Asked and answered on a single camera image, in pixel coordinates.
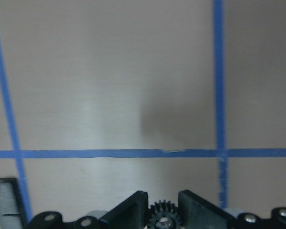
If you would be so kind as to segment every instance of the gear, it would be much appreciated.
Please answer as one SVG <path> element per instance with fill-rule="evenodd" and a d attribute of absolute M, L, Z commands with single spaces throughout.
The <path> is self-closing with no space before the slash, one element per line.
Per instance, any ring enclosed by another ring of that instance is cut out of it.
<path fill-rule="evenodd" d="M 165 200 L 151 205 L 150 219 L 147 224 L 151 229 L 180 229 L 181 222 L 175 204 Z"/>

